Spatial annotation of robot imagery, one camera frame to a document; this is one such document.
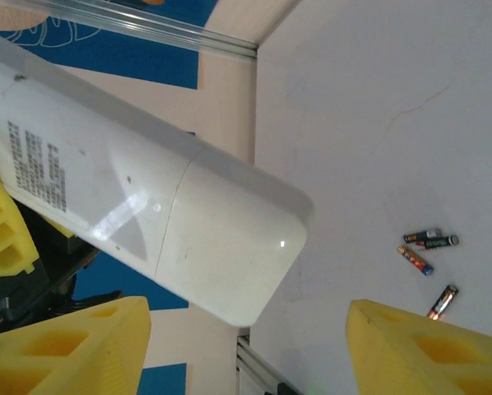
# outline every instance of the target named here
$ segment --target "aa battery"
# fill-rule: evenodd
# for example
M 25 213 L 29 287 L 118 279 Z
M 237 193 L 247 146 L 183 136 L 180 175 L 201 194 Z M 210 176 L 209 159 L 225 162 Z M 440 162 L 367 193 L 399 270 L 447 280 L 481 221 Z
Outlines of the aa battery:
M 406 245 L 400 245 L 397 248 L 397 252 L 402 255 L 407 261 L 416 266 L 420 272 L 424 273 L 426 276 L 431 274 L 434 268 L 428 264 L 424 259 L 416 255 Z
M 416 245 L 419 245 L 424 249 L 439 249 L 440 247 L 458 245 L 458 243 L 460 243 L 460 239 L 456 235 L 450 235 L 445 237 L 434 237 L 432 239 L 416 241 Z
M 427 313 L 427 317 L 433 320 L 440 319 L 443 311 L 445 311 L 445 309 L 449 306 L 449 304 L 457 294 L 458 288 L 451 284 L 446 286 L 445 290 L 443 290 L 442 294 L 440 295 L 434 306 L 431 307 L 431 309 Z
M 417 241 L 424 241 L 433 239 L 435 237 L 441 237 L 442 231 L 438 228 L 424 230 L 422 232 L 411 233 L 410 235 L 403 235 L 403 239 L 406 243 L 415 243 Z

